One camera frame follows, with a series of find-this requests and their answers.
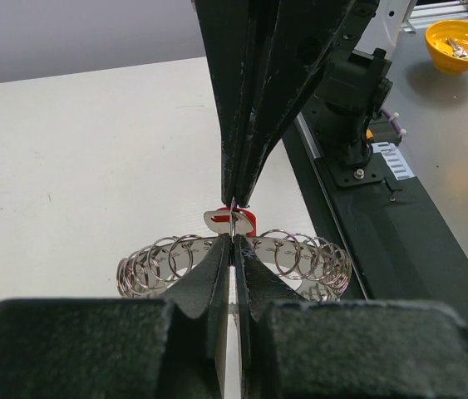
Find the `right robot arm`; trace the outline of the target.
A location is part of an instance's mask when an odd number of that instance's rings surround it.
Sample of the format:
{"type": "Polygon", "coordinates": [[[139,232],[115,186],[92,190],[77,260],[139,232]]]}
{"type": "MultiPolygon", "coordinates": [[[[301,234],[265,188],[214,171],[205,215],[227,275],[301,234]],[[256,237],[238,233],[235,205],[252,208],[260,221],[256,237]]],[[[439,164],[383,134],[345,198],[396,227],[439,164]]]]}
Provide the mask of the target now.
{"type": "Polygon", "coordinates": [[[368,123],[392,88],[381,48],[357,50],[375,1],[197,1],[221,136],[221,200],[246,207],[273,148],[311,99],[318,141],[366,165],[368,123]]]}

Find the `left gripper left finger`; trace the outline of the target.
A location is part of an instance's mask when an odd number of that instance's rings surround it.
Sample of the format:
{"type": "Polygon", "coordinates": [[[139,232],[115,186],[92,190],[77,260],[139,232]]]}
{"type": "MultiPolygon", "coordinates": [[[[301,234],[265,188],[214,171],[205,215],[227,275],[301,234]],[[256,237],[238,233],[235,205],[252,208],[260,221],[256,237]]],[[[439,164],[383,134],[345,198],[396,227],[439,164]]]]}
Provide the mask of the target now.
{"type": "Polygon", "coordinates": [[[221,398],[231,239],[152,299],[0,302],[0,398],[221,398]]]}

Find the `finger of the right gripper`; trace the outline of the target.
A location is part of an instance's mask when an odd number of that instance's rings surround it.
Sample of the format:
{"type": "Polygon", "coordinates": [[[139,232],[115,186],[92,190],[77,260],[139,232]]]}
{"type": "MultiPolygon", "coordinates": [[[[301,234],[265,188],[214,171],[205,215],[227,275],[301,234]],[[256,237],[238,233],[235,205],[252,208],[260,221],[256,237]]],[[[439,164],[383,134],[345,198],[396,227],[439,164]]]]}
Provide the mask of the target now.
{"type": "Polygon", "coordinates": [[[261,1],[235,154],[235,203],[247,207],[270,152],[323,79],[356,1],[261,1]]]}
{"type": "Polygon", "coordinates": [[[241,160],[254,94],[255,1],[195,1],[221,136],[221,199],[240,202],[241,160]]]}

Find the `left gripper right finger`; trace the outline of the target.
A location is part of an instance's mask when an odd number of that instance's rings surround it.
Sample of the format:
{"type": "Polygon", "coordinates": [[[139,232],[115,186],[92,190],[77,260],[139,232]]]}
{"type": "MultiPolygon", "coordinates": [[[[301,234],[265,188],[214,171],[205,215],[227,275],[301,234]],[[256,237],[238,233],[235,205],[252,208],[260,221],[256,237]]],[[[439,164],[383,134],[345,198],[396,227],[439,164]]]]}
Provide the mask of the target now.
{"type": "Polygon", "coordinates": [[[468,398],[468,326],[444,303],[308,301],[233,245],[244,398],[468,398]]]}

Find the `red tag key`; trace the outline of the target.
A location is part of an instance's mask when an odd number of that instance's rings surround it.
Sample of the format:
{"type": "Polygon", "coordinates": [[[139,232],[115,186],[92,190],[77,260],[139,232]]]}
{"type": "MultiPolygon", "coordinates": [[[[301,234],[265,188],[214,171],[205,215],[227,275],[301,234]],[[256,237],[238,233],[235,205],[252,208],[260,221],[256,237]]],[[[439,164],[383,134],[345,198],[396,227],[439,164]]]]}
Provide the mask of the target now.
{"type": "Polygon", "coordinates": [[[245,235],[255,237],[257,235],[257,220],[254,213],[242,208],[233,198],[230,205],[204,212],[204,223],[209,230],[216,234],[245,235]]]}

